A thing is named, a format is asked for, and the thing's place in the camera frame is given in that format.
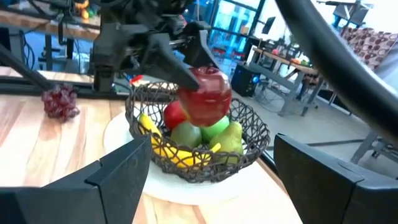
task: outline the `pear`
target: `pear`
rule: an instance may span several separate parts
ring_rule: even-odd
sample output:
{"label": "pear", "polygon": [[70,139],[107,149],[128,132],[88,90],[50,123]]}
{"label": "pear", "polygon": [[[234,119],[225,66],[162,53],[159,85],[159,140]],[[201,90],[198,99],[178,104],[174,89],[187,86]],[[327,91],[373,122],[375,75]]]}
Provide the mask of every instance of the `pear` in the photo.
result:
{"label": "pear", "polygon": [[[226,129],[216,135],[209,143],[210,148],[217,143],[221,144],[221,149],[218,152],[236,152],[243,155],[242,145],[242,125],[236,121],[231,122]],[[223,156],[217,162],[238,163],[237,157]]]}

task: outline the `white plate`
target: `white plate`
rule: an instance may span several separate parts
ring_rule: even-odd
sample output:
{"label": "white plate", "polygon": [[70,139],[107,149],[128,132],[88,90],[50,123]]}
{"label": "white plate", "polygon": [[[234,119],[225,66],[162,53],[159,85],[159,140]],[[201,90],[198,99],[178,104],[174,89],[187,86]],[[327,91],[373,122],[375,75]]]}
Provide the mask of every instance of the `white plate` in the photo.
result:
{"label": "white plate", "polygon": [[[117,115],[105,130],[104,147],[109,153],[132,140],[129,124],[124,113]],[[232,177],[219,182],[190,184],[174,174],[165,174],[151,162],[144,186],[144,193],[162,200],[185,205],[220,203],[252,190],[255,183],[257,163],[242,169]]]}

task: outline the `floor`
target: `floor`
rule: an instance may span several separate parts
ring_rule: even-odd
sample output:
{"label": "floor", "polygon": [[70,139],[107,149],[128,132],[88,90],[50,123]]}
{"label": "floor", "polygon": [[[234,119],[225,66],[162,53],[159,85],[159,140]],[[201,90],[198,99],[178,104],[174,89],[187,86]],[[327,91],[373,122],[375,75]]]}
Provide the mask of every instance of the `floor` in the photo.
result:
{"label": "floor", "polygon": [[[36,33],[27,34],[27,41],[32,46],[35,54],[40,55],[44,47],[44,36]],[[80,52],[84,53],[88,53],[92,46],[92,43],[81,40],[78,44]],[[58,40],[54,38],[53,47],[57,46]],[[231,70],[234,69],[236,63],[224,59],[220,61],[220,66],[225,74],[231,76]],[[34,68],[39,69],[39,64],[37,62],[35,62]],[[65,65],[54,65],[53,69],[65,70]],[[305,117],[299,115],[301,113],[301,107],[297,105],[296,108],[293,108],[290,112],[290,115],[282,118],[277,112],[281,109],[283,100],[271,91],[262,92],[258,88],[255,97],[242,98],[236,93],[234,93],[234,96],[252,106],[268,125],[272,139],[270,146],[274,145],[273,140],[277,133],[286,134],[293,139],[308,144],[314,142],[364,139],[369,131],[367,124],[362,122],[359,118],[348,116],[348,114],[341,110],[322,102],[321,99],[318,99],[318,109],[310,109]],[[358,146],[359,143],[316,148],[331,156],[349,162]],[[392,178],[398,177],[398,164],[390,161],[384,156],[379,156],[375,159],[371,157],[371,151],[360,160],[359,166]]]}

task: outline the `green apple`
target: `green apple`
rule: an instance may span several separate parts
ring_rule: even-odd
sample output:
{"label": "green apple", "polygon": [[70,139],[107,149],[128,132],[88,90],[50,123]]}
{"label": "green apple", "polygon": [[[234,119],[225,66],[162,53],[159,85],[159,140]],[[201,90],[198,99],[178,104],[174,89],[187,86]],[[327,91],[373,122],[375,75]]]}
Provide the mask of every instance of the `green apple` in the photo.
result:
{"label": "green apple", "polygon": [[201,127],[201,136],[203,140],[210,141],[217,134],[221,134],[226,129],[226,127],[228,127],[228,125],[229,118],[227,116],[224,116],[221,120],[219,120],[217,123],[213,124],[210,127]]}

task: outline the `desk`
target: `desk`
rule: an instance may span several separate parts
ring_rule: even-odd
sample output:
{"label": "desk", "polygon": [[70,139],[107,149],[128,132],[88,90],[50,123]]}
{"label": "desk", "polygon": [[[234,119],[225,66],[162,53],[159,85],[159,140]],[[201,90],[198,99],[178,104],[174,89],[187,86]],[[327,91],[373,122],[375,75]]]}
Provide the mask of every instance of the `desk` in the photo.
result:
{"label": "desk", "polygon": [[[311,74],[311,75],[318,75],[318,70],[315,70],[314,68],[306,67],[304,65],[299,65],[293,62],[288,61],[286,58],[283,58],[278,55],[274,55],[270,52],[266,52],[265,50],[261,50],[257,47],[253,47],[254,55],[252,58],[251,63],[249,64],[250,67],[256,69],[257,71],[261,72],[263,75],[265,75],[267,78],[277,82],[278,84],[282,85],[283,87],[287,88],[289,90],[288,93],[284,93],[280,91],[279,89],[274,88],[273,86],[270,87],[269,89],[276,93],[277,95],[281,96],[284,99],[284,105],[281,109],[280,112],[278,112],[279,116],[285,116],[289,110],[289,108],[292,106],[292,102],[296,99],[296,91],[299,88],[300,84],[302,83],[304,79],[305,74]],[[294,67],[294,71],[288,74],[286,77],[281,77],[279,74],[275,74],[272,71],[258,65],[258,60],[261,55],[265,55],[267,57],[273,58],[274,60],[280,61],[281,63],[287,64],[291,67]],[[297,78],[295,79],[294,82],[289,81],[289,78],[293,76],[294,74],[297,73]],[[309,107],[313,107],[313,102],[315,100],[315,97],[318,95],[318,92],[320,91],[320,88],[323,85],[323,78],[320,77],[318,84],[314,88],[312,94],[309,96],[307,102],[303,103],[303,110],[302,110],[302,116],[305,116],[307,114],[307,111]]]}
{"label": "desk", "polygon": [[[0,67],[0,74],[19,75],[7,67]],[[91,81],[75,74],[41,74]],[[44,115],[39,97],[0,95],[0,186],[43,186],[105,155],[104,130],[124,111],[124,102],[78,99],[76,104],[80,115],[60,124]],[[280,180],[262,162],[254,166],[258,180],[245,195],[214,205],[189,206],[142,194],[133,223],[302,223]]]}
{"label": "desk", "polygon": [[[48,4],[42,2],[36,3],[43,11],[48,14],[54,14],[49,9]],[[19,9],[22,11],[33,10],[32,6],[28,2],[23,2],[20,4],[14,4],[10,6],[14,9]],[[84,22],[91,25],[100,25],[100,18],[94,17],[87,20],[81,18],[76,18],[80,22]],[[0,11],[0,26],[8,27],[10,30],[10,41],[11,41],[11,52],[24,62],[24,44],[21,36],[19,35],[20,30],[29,32],[30,30],[35,30],[37,32],[42,32],[45,34],[45,48],[46,52],[51,52],[51,35],[58,35],[58,22],[49,21],[46,19],[23,16],[14,12]],[[94,40],[100,31],[98,29],[83,28],[77,25],[68,24],[63,27],[63,34],[65,37],[71,39],[85,39]],[[47,54],[47,70],[52,70],[52,55]]]}

